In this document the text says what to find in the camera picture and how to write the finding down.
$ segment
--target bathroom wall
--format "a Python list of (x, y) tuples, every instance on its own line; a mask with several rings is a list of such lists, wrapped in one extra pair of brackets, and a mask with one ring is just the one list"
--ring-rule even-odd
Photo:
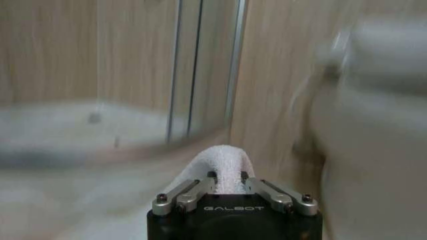
[(426, 0), (250, 0), (237, 85), (231, 144), (246, 149), (262, 178), (318, 194), (321, 159), (298, 159), (305, 95), (299, 84), (317, 72), (317, 46), (363, 16), (427, 16)]
[(96, 97), (96, 0), (0, 0), (0, 105)]
[(95, 99), (169, 110), (175, 0), (0, 0), (0, 106)]
[(98, 1), (99, 97), (169, 110), (178, 1)]

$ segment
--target bathroom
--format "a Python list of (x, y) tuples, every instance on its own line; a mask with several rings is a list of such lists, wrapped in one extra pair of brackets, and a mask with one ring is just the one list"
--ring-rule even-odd
[[(60, 213), (70, 216), (51, 239), (86, 239), (79, 224), (80, 236), (64, 228), (82, 212), (94, 211), (95, 219), (106, 209), (131, 211), (213, 145), (245, 149), (257, 177), (319, 199), (325, 156), (305, 146), (298, 154), (295, 145), (311, 99), (302, 85), (323, 75), (318, 47), (359, 19), (427, 14), (423, 0), (0, 0), (0, 6), (2, 189), (18, 187), (8, 199), (38, 195), (28, 189), (67, 199), (28, 208), (50, 224), (56, 207), (86, 203)], [(99, 195), (87, 195), (99, 186)], [(108, 201), (94, 207), (98, 199)], [(11, 216), (16, 209), (2, 211)], [(124, 221), (118, 226), (128, 231)], [(28, 232), (50, 227), (34, 224)]]

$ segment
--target blurred white object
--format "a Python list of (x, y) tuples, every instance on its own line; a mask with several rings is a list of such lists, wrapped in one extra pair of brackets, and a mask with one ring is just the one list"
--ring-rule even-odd
[(334, 240), (427, 239), (426, 21), (371, 20), (346, 32), (330, 54), (319, 51), (341, 79), (317, 92), (310, 117), (327, 156), (329, 234)]
[(427, 19), (365, 20), (318, 50), (346, 84), (427, 93)]

